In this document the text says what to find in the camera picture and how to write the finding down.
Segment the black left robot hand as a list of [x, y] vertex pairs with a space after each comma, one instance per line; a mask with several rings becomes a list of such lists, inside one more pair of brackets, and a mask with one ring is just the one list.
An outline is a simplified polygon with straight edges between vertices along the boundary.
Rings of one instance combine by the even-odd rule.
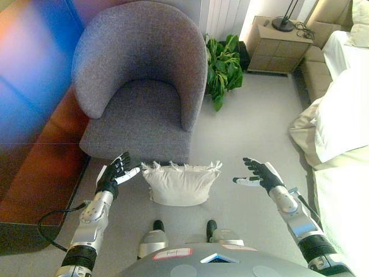
[[130, 167], [129, 152], [125, 152], [115, 158], [110, 165], [104, 165], [96, 180], [95, 193], [108, 191], [116, 199], [119, 191], [118, 185], [130, 180], [137, 175], [141, 169], [140, 166]]

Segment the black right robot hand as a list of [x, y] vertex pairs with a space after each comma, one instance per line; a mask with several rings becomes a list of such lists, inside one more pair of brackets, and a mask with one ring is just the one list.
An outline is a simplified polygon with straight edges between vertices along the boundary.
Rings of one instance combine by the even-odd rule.
[[234, 183], [244, 186], [262, 186], [268, 194], [274, 188], [287, 192], [282, 178], [270, 162], [260, 163], [252, 158], [243, 158], [243, 161], [254, 175], [251, 177], [233, 177], [232, 181]]

